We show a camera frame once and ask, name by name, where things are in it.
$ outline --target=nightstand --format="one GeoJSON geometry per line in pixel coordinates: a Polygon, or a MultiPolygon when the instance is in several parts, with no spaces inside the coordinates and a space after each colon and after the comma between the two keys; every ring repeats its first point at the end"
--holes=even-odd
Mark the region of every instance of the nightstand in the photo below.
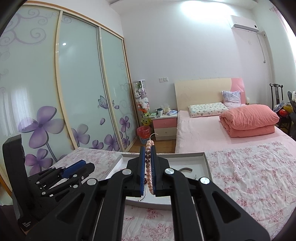
{"type": "Polygon", "coordinates": [[[177,136],[177,116],[175,115],[163,115],[158,118],[151,118],[154,132],[157,141],[159,140],[175,140],[177,136]]]}

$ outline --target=frosted glass panel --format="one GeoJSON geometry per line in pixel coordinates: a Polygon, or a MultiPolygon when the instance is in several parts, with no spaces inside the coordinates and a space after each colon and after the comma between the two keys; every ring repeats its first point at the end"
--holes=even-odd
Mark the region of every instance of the frosted glass panel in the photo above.
{"type": "Polygon", "coordinates": [[[63,99],[77,145],[118,151],[103,87],[96,27],[62,16],[59,69],[63,99]]]}
{"type": "Polygon", "coordinates": [[[122,40],[101,29],[104,67],[111,99],[114,100],[115,117],[123,133],[124,148],[136,137],[136,119],[128,82],[122,40]]]}
{"type": "MultiPolygon", "coordinates": [[[[22,133],[30,175],[71,152],[55,81],[58,15],[22,6],[0,38],[0,145],[22,133]]],[[[2,148],[0,152],[4,169],[2,148]]]]}

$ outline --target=bed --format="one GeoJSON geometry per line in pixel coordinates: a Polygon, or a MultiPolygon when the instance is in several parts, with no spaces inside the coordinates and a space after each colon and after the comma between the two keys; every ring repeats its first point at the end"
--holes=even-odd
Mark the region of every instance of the bed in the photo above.
{"type": "Polygon", "coordinates": [[[294,240],[296,142],[278,128],[268,135],[231,138],[219,116],[190,118],[188,106],[222,102],[221,91],[240,90],[245,98],[242,79],[182,81],[175,83],[175,90],[179,111],[175,152],[205,152],[215,184],[272,239],[294,240]]]}

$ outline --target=mattress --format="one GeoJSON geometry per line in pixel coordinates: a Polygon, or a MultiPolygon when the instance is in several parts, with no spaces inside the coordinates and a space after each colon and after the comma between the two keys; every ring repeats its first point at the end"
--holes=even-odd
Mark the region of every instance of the mattress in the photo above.
{"type": "Polygon", "coordinates": [[[190,118],[188,111],[181,110],[178,113],[175,153],[217,151],[272,141],[280,141],[296,157],[296,142],[278,128],[268,135],[231,138],[220,123],[219,116],[190,118]]]}
{"type": "Polygon", "coordinates": [[[205,152],[213,182],[274,238],[296,207],[296,142],[276,127],[268,135],[231,138],[219,116],[180,111],[176,153],[194,152],[205,152]]]}

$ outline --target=pink headboard section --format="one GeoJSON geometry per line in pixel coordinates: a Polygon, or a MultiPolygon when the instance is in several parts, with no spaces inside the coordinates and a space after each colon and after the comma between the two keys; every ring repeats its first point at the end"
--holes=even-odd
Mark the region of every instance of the pink headboard section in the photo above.
{"type": "Polygon", "coordinates": [[[242,80],[242,78],[231,78],[230,91],[241,91],[241,103],[246,103],[246,92],[244,90],[244,81],[242,80]]]}

